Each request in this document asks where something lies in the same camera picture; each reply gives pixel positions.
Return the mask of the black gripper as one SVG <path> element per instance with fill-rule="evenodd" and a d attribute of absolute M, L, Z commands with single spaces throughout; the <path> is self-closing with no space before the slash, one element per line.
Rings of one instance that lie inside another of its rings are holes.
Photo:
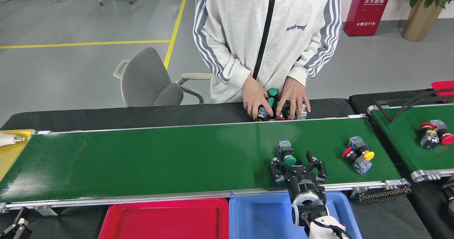
<path fill-rule="evenodd" d="M 293 156 L 286 156 L 284 161 L 278 157 L 270 163 L 270 173 L 275 184 L 286 182 L 291 203 L 326 203 L 325 188 L 318 183 L 325 183 L 327 170 L 325 163 L 306 152 L 308 163 L 295 165 Z"/>

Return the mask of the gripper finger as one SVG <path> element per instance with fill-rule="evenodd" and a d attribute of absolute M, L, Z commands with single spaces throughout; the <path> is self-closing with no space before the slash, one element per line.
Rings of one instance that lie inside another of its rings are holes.
<path fill-rule="evenodd" d="M 8 226 L 5 230 L 1 231 L 1 239 L 29 239 L 32 230 L 29 229 L 29 222 L 24 218 L 19 218 L 18 221 L 13 223 L 11 226 Z"/>

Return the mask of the person's left hand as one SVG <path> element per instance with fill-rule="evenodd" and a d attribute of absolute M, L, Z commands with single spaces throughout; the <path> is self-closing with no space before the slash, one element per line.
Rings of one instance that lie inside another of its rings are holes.
<path fill-rule="evenodd" d="M 305 90 L 305 86 L 296 79 L 287 76 L 284 81 L 275 84 L 281 88 L 281 100 L 290 101 L 290 119 L 295 117 L 300 118 L 302 113 L 302 105 L 305 103 L 306 111 L 311 112 L 311 103 Z"/>

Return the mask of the person's right hand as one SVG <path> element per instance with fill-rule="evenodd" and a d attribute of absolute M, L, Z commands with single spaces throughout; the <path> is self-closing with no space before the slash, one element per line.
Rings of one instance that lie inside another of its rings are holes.
<path fill-rule="evenodd" d="M 242 96 L 243 107 L 248 112 L 248 116 L 252 119 L 257 118 L 260 105 L 262 105 L 270 115 L 273 115 L 273 110 L 267 101 L 268 94 L 266 90 L 264 90 L 251 75 L 246 78 L 242 86 Z"/>

